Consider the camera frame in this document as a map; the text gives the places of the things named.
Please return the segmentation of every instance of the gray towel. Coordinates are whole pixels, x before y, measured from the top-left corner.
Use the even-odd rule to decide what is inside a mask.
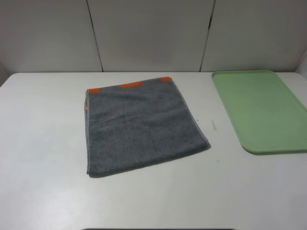
[[[146,167],[210,147],[169,77],[89,89],[84,108],[90,176]]]

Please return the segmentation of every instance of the folded towel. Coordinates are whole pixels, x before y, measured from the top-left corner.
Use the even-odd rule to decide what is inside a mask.
[[[88,89],[87,174],[107,176],[210,147],[171,78]]]

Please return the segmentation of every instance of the white table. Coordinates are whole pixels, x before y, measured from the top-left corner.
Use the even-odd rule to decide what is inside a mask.
[[[278,75],[307,105],[307,81]],[[164,76],[173,78],[211,149],[90,178],[85,90]],[[0,108],[1,229],[307,229],[307,154],[246,152],[211,73],[19,73],[0,88]]]

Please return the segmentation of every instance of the green tray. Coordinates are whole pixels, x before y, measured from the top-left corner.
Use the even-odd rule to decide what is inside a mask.
[[[307,150],[307,109],[275,73],[215,72],[212,79],[247,151],[267,155]]]

